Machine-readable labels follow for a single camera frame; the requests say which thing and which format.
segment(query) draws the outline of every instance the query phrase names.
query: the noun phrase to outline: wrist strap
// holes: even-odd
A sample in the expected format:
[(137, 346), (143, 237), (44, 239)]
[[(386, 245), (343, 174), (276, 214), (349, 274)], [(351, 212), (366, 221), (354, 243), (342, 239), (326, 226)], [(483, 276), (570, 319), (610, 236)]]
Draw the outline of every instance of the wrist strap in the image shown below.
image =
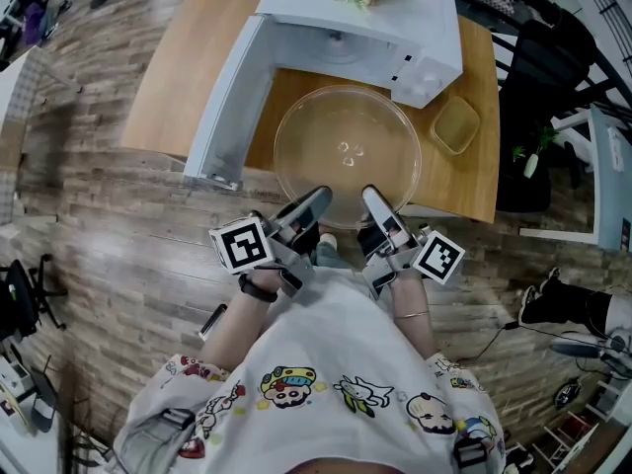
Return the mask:
[(242, 293), (246, 293), (257, 300), (261, 300), (262, 302), (273, 303), (277, 300), (276, 293), (270, 293), (269, 291), (265, 291), (264, 289), (260, 289), (258, 286), (253, 284), (245, 274), (241, 274), (239, 276), (239, 288)]

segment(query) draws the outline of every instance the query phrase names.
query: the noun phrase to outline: white t-shirt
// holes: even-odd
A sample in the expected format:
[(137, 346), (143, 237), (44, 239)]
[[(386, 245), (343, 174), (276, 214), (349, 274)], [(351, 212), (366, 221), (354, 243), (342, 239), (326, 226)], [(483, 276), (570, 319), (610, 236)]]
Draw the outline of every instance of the white t-shirt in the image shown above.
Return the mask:
[(503, 472), (503, 432), (472, 373), (441, 354), (423, 360), (351, 272), (316, 272), (297, 300), (275, 304), (234, 372), (176, 355), (134, 398), (129, 421), (198, 405), (172, 472), (280, 474), (337, 457), (445, 474), (465, 436)]

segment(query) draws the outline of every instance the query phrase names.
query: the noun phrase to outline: glass bowl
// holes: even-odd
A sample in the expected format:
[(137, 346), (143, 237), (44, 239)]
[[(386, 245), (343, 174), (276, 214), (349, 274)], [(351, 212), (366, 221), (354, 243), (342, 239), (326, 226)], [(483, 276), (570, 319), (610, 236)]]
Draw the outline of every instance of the glass bowl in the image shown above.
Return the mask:
[(329, 86), (287, 111), (275, 139), (275, 170), (296, 200), (317, 186), (334, 198), (320, 222), (335, 228), (370, 223), (361, 200), (375, 185), (395, 210), (410, 200), (422, 169), (422, 150), (406, 115), (379, 93)]

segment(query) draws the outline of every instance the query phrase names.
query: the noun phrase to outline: hand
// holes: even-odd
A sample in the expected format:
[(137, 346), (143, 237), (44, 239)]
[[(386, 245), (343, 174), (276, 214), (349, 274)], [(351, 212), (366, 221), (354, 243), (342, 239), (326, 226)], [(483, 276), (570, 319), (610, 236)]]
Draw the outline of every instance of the hand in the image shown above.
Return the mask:
[(280, 271), (269, 269), (252, 269), (248, 273), (248, 279), (257, 288), (268, 293), (277, 293), (282, 284)]
[(390, 282), (390, 287), (393, 291), (405, 291), (409, 293), (419, 292), (424, 288), (424, 281), (422, 279), (422, 273), (417, 269), (406, 269), (401, 271), (397, 277)]

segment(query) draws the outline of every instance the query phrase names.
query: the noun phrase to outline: wooden table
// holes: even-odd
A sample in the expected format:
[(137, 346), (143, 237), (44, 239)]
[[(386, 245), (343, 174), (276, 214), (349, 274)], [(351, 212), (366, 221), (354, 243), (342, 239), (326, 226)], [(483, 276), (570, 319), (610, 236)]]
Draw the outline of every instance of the wooden table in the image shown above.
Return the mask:
[[(186, 160), (206, 101), (224, 59), (259, 0), (185, 0), (149, 64), (134, 100), (121, 145)], [(500, 119), (496, 62), (489, 31), (459, 17), (463, 75), (422, 110), (400, 106), (422, 145), (422, 176), (412, 203), (494, 222), (498, 187)], [(278, 124), (307, 93), (347, 79), (281, 69), (255, 131), (246, 166), (273, 171)], [(388, 90), (364, 85), (389, 96)], [(439, 151), (429, 131), (453, 96), (479, 114), (481, 126), (457, 157)]]

